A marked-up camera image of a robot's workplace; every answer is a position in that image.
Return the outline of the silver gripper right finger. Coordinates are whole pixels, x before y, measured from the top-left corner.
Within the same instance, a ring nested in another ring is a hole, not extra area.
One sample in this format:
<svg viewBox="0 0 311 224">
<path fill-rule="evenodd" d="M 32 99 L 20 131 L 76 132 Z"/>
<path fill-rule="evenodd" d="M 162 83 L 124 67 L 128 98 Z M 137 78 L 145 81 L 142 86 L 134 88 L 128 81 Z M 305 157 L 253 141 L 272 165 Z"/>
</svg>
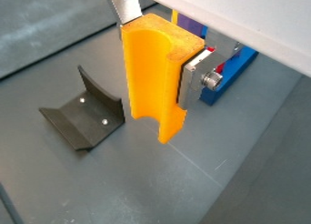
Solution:
<svg viewBox="0 0 311 224">
<path fill-rule="evenodd" d="M 192 58 L 182 64 L 180 78 L 177 104 L 185 110 L 198 99 L 201 89 L 206 87 L 213 90 L 222 80 L 222 77 L 208 68 L 208 57 L 210 52 L 206 43 Z"/>
</svg>

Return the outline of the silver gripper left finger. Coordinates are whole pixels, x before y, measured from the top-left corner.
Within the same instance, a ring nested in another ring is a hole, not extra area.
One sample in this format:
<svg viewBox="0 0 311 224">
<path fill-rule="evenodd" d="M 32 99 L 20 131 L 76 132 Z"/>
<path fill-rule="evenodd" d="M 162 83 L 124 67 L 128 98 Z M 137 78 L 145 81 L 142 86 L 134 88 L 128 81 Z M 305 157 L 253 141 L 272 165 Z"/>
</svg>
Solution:
<svg viewBox="0 0 311 224">
<path fill-rule="evenodd" d="M 120 25 L 126 24 L 141 17 L 141 7 L 138 0 L 109 0 L 112 5 L 116 22 Z"/>
</svg>

